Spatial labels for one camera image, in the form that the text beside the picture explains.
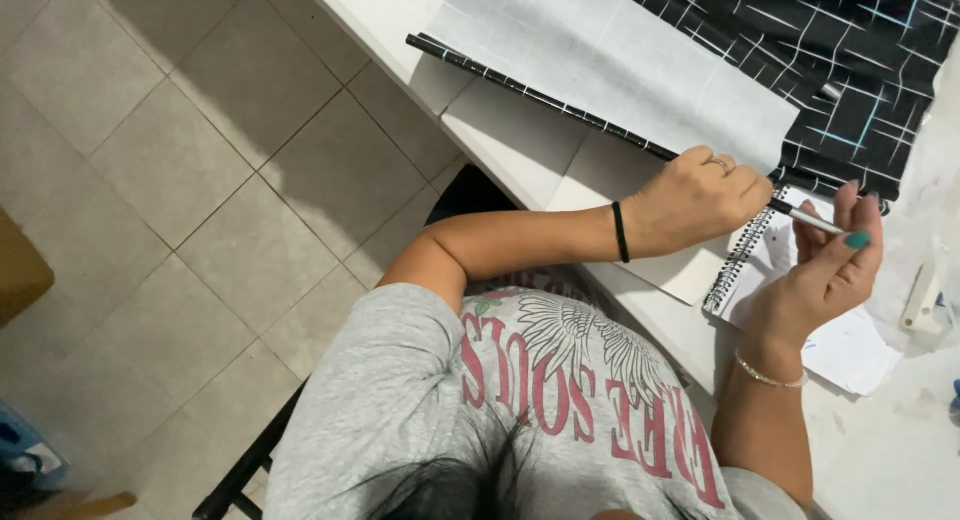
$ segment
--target gray t-shirt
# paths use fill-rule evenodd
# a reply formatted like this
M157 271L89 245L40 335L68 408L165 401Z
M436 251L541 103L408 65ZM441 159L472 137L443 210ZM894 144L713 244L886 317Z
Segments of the gray t-shirt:
M804 520L769 480L717 466L650 342L560 280L519 279L526 287L465 298L460 318L412 284L360 299L278 446L264 517L361 518L379 498L357 483L461 457L476 417L494 412L508 425L528 414L531 518L587 520L607 508L678 518L676 503L690 518Z

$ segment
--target cardboard box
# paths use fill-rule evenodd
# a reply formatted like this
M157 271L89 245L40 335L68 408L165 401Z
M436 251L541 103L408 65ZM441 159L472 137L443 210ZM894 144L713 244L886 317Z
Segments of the cardboard box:
M0 208L0 327L53 284L54 271Z

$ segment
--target fingernail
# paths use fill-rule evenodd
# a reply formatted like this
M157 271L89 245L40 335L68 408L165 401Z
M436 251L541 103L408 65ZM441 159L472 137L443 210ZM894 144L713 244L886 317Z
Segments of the fingernail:
M854 231L843 239L843 243L854 250L863 248L868 242L870 242L870 233L866 231Z

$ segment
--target hand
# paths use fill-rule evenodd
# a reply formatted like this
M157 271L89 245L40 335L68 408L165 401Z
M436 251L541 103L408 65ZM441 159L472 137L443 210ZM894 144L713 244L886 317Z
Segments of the hand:
M736 231L770 202L773 184L750 166L693 147L620 202L630 257L665 256Z
M756 293L750 308L750 339L797 352L810 333L870 298L883 257L883 231L877 197L857 198L848 182L833 198L834 225L828 235L794 221L798 264ZM806 201L804 212L816 215Z

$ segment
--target notebook spiral binding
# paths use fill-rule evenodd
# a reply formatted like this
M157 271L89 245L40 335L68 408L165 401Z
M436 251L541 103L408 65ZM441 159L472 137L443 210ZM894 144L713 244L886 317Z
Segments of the notebook spiral binding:
M774 192L774 197L783 199L786 195L786 188L787 186L785 185L779 186ZM740 274L740 269L743 268L743 263L750 257L750 252L754 250L754 247L763 236L763 231L766 231L767 226L770 224L770 217L773 216L774 213L772 208L764 208L760 214L754 216L753 219L750 220L750 223L747 224L747 228L743 231L743 234L740 235L736 245L733 247L733 251L729 253L726 262L723 267L720 268L720 274L717 275L717 280L714 281L710 291L706 293L706 297L703 299L703 309L712 314L720 311L720 304L723 302L727 293L734 287L734 282L737 281L737 276Z

